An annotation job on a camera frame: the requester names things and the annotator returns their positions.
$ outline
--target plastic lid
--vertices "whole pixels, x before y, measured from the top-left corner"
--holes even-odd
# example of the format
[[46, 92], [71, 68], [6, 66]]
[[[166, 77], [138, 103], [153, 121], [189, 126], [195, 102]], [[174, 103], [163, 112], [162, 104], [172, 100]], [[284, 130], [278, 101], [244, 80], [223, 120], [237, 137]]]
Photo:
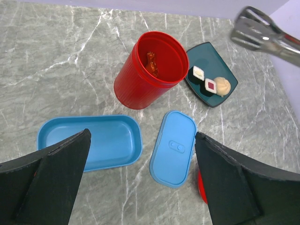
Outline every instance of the plastic lid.
[[192, 118], [169, 111], [163, 119], [150, 162], [153, 179], [178, 188], [188, 177], [197, 127]]

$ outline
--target blue plastic container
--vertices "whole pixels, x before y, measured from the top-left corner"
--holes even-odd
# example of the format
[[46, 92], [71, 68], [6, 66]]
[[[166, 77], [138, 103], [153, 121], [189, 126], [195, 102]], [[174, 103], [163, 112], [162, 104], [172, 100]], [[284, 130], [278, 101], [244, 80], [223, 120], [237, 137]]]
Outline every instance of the blue plastic container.
[[133, 164], [143, 150], [137, 122], [126, 115], [58, 117], [47, 121], [37, 134], [37, 150], [60, 142], [85, 128], [91, 132], [84, 171]]
[[178, 188], [188, 177], [197, 127], [192, 118], [169, 111], [163, 119], [150, 161], [153, 179]]

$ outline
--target red object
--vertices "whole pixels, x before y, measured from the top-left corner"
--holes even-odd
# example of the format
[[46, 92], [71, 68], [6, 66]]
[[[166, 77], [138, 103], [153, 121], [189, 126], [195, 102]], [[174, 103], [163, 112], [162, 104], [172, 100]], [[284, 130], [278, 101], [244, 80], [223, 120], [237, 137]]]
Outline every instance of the red object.
[[[145, 69], [148, 52], [156, 55], [158, 78]], [[187, 73], [188, 56], [182, 45], [166, 33], [149, 31], [133, 47], [114, 81], [114, 92], [126, 107], [143, 109], [182, 81]]]
[[206, 194], [205, 194], [205, 191], [204, 191], [204, 186], [203, 186], [200, 171], [198, 172], [198, 189], [199, 189], [199, 192], [200, 192], [200, 195], [201, 195], [203, 201], [207, 204]]
[[291, 35], [285, 34], [285, 38], [297, 45], [300, 45], [300, 41], [298, 39], [292, 37]]
[[212, 90], [214, 90], [215, 86], [213, 83], [208, 82], [208, 87]]

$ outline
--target marble surface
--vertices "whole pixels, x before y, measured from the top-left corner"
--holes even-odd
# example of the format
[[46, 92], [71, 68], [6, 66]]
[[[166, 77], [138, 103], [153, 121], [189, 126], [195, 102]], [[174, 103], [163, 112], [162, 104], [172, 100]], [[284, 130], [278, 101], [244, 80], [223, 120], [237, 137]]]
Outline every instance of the marble surface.
[[[87, 172], [71, 225], [210, 225], [193, 156], [186, 183], [156, 183], [149, 160], [164, 114], [192, 116], [202, 131], [259, 161], [300, 173], [299, 124], [269, 58], [227, 39], [224, 19], [0, 0], [0, 161], [36, 149], [53, 117], [128, 114], [141, 126], [143, 153], [133, 165]], [[113, 81], [139, 36], [161, 30], [186, 49], [210, 41], [239, 81], [221, 106], [208, 108], [184, 82], [144, 110], [118, 102]]]

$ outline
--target metal tongs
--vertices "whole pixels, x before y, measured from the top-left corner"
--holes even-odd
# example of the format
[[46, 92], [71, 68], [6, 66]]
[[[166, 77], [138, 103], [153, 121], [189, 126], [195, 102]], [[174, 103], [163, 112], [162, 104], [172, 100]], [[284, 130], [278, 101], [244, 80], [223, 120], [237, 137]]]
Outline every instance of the metal tongs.
[[246, 7], [241, 11], [230, 39], [246, 49], [269, 53], [300, 67], [300, 41], [283, 32], [256, 8]]

